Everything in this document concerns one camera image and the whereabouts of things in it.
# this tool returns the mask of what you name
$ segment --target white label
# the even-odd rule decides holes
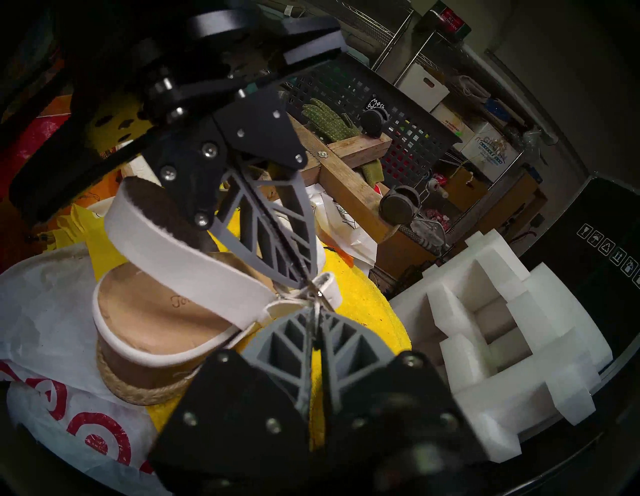
[[[603,238],[604,238],[604,235],[600,231],[594,231],[593,234],[589,236],[589,239],[587,240],[587,242],[591,246],[598,246]]]
[[[592,230],[593,227],[591,227],[589,224],[583,224],[583,226],[578,231],[578,236],[580,236],[582,239],[587,239],[587,236],[591,234]]]
[[[638,262],[636,262],[633,258],[627,257],[627,259],[620,266],[620,270],[627,276],[631,277],[631,275],[638,268]]]
[[[627,252],[622,248],[617,247],[615,250],[613,250],[613,254],[609,258],[609,260],[611,260],[611,263],[613,263],[616,267],[620,267],[620,264],[626,256]]]
[[[614,243],[609,238],[607,238],[602,242],[602,244],[598,248],[598,251],[602,253],[602,255],[608,255],[611,253],[611,251],[615,246],[616,246],[616,243]]]

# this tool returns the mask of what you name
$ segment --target black plastic crate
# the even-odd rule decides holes
[[[416,185],[428,170],[461,140],[388,81],[347,54],[314,67],[292,82],[289,113],[305,122],[302,105],[317,98],[356,125],[367,108],[383,107],[391,120],[385,133],[393,140],[381,159],[385,184]]]

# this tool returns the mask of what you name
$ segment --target white sandal strap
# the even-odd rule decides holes
[[[258,280],[191,248],[152,223],[137,208],[125,179],[104,220],[115,248],[135,266],[176,294],[240,329],[258,320],[276,295]]]

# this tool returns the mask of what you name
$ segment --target beige insole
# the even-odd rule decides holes
[[[275,291],[268,277],[247,266],[233,253],[209,255]],[[116,267],[104,277],[98,291],[98,306],[104,322],[119,339],[155,355],[188,351],[231,326],[214,312],[175,294],[130,262]]]

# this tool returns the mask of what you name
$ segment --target jute rope sole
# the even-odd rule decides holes
[[[127,384],[113,373],[104,359],[99,342],[96,343],[95,362],[98,366],[100,377],[109,391],[127,403],[137,404],[140,406],[164,403],[165,401],[178,396],[180,393],[183,393],[199,370],[199,367],[197,367],[191,374],[180,379],[174,384],[155,389],[143,389]]]

